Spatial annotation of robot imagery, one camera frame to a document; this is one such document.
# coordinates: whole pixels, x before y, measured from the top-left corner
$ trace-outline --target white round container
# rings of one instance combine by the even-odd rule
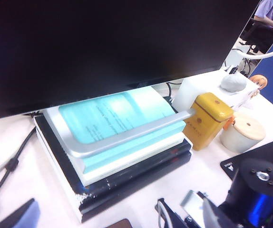
[[[265,129],[246,114],[236,112],[234,116],[234,124],[223,130],[220,140],[227,149],[243,153],[265,138]]]

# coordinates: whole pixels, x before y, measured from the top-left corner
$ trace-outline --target anime figure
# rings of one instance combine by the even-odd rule
[[[268,79],[263,75],[254,75],[254,76],[250,77],[249,79],[252,82],[254,82],[256,85],[259,86],[257,91],[252,95],[252,97],[259,94],[260,90],[262,90],[263,88],[265,88],[268,85]]]

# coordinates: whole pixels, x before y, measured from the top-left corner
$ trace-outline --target black mouse pad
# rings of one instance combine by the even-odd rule
[[[224,170],[224,172],[229,176],[229,178],[233,179],[236,170],[240,165],[240,162],[246,158],[263,159],[273,163],[273,142],[270,142],[251,151],[239,154],[225,161],[222,161],[220,163],[220,166]]]

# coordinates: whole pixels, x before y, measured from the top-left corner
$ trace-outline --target wooden lid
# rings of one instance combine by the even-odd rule
[[[265,138],[265,129],[262,125],[250,116],[235,112],[233,127],[243,136],[252,140],[262,140]]]

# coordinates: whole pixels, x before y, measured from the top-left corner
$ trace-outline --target office chair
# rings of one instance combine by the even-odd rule
[[[255,45],[254,53],[261,51],[266,53],[273,44],[273,29],[266,24],[250,18],[240,38],[246,41],[246,45]]]

